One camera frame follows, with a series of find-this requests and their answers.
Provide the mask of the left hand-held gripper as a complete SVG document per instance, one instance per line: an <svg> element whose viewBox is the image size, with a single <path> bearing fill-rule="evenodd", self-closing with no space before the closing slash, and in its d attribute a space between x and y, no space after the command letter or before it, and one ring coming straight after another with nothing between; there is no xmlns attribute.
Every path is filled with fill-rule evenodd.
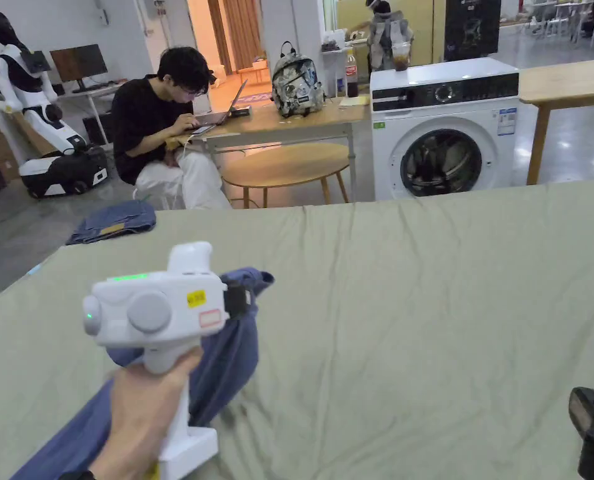
<svg viewBox="0 0 594 480"><path fill-rule="evenodd" d="M229 286L211 270L208 242L172 248L166 270L96 283L84 299L84 328L100 346L140 348L153 374L168 372L201 340L217 334L251 305L243 286ZM183 479L219 451L210 427L190 426L189 380L161 452L144 479Z"/></svg>

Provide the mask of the person's left hand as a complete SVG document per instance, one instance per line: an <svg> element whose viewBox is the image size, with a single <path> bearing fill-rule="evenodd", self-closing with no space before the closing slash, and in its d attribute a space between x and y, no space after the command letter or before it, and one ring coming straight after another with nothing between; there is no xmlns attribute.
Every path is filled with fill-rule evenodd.
<svg viewBox="0 0 594 480"><path fill-rule="evenodd" d="M186 381L203 355L199 346L164 374L134 363L118 371L111 391L111 429L89 467L95 479L144 479L155 464Z"/></svg>

